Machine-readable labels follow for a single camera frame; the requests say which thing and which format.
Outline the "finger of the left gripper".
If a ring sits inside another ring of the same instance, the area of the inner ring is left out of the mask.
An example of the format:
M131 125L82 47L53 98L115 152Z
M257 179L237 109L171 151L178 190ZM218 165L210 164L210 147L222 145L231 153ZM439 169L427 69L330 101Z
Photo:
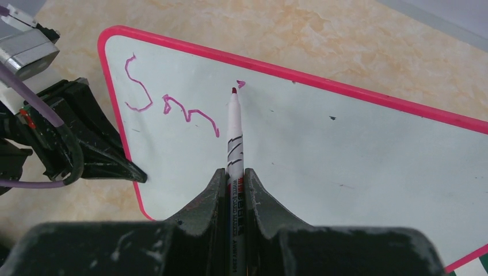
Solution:
M120 135L97 103L89 85L67 82L63 121L80 144L85 179L124 179L145 183L147 174L125 156Z

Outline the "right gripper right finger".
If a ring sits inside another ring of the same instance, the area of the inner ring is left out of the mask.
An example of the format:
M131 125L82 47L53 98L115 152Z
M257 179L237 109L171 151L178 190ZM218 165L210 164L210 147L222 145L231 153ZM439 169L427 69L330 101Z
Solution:
M288 232L307 228L309 224L276 200L254 169L245 169L244 184L250 275L295 275L297 263L288 245Z

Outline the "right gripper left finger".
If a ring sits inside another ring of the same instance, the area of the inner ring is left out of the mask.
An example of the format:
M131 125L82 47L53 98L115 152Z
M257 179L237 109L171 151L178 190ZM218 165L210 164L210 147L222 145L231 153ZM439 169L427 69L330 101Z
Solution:
M215 171L205 189L163 222L173 226L164 275L225 275L226 172Z

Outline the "pink framed whiteboard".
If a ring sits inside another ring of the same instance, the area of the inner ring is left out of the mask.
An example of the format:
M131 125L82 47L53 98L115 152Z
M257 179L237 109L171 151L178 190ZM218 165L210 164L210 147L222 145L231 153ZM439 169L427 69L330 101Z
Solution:
M305 222L417 229L448 273L487 254L487 122L127 26L98 53L148 219L226 166L235 87L245 166Z

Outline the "magenta whiteboard marker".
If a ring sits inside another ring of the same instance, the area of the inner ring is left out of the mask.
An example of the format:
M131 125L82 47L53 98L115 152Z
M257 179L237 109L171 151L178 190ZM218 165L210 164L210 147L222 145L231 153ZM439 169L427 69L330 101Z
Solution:
M238 90L233 87L228 103L227 186L229 192L229 274L246 275L245 193L243 187L243 131Z

